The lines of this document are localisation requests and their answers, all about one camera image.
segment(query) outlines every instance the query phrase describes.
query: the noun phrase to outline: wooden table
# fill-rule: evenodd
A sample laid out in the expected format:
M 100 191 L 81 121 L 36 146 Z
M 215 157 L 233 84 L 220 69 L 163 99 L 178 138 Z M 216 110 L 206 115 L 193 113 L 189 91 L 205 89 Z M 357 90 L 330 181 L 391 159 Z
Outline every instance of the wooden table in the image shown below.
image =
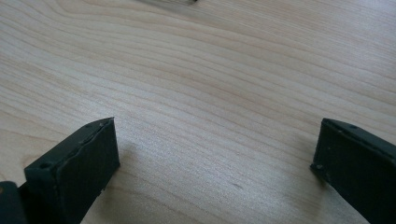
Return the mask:
M 308 166 L 322 118 L 396 144 L 391 0 L 1 0 L 0 180 L 115 117 L 83 223 L 366 223 Z

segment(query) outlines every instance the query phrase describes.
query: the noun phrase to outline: wood grain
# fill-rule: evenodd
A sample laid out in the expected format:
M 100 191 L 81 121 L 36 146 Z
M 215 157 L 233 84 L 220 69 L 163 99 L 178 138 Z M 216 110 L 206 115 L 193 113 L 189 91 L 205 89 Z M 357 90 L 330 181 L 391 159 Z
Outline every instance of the wood grain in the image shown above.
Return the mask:
M 366 223 L 308 169 L 322 118 L 396 144 L 391 0 L 1 0 L 0 180 L 115 117 L 83 223 Z

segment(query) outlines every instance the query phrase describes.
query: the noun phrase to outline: table surface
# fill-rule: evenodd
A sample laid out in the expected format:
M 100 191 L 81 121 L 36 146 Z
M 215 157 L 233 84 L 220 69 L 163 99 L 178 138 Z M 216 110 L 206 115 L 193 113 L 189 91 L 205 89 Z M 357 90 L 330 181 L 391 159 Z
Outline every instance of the table surface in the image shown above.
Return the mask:
M 396 144 L 393 0 L 1 0 L 0 180 L 115 117 L 83 223 L 366 223 L 309 170 L 322 118 Z

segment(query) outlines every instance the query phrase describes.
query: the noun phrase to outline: light wooden surface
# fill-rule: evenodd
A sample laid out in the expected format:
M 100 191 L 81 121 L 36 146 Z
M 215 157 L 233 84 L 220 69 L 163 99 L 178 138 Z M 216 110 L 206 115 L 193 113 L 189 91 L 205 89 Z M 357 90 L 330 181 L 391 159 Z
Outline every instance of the light wooden surface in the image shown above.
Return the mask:
M 1 0 L 0 180 L 115 117 L 83 223 L 366 223 L 308 166 L 321 119 L 396 144 L 392 0 Z

